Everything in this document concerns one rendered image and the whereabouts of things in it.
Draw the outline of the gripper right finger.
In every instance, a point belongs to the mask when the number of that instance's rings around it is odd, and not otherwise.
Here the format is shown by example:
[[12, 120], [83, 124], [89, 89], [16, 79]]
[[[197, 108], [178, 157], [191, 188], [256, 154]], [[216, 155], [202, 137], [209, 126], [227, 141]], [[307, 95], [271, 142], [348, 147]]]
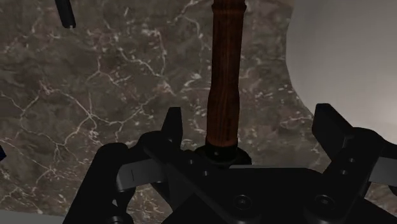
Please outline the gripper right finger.
[[331, 159], [315, 198], [363, 198], [371, 182], [397, 186], [397, 144], [373, 130], [353, 127], [328, 103], [316, 105], [312, 133]]

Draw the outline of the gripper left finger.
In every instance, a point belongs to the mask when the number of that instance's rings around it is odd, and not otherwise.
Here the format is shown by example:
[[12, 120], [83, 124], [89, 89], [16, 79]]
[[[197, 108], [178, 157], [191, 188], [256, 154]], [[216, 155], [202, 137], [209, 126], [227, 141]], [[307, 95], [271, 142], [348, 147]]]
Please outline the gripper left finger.
[[62, 224], [134, 224], [127, 206], [137, 186], [145, 184], [172, 208], [162, 224], [218, 224], [218, 215], [181, 176], [145, 153], [153, 146], [169, 156], [180, 147], [182, 136], [181, 109], [171, 107], [161, 131], [142, 135], [132, 148], [123, 143], [101, 146]]

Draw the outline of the black stick-shaped object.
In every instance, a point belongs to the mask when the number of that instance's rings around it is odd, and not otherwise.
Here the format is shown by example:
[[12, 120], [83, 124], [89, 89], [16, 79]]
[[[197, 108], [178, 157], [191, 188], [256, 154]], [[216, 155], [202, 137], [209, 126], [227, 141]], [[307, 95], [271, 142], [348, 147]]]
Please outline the black stick-shaped object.
[[55, 4], [62, 26], [66, 29], [74, 29], [76, 21], [70, 0], [55, 0]]

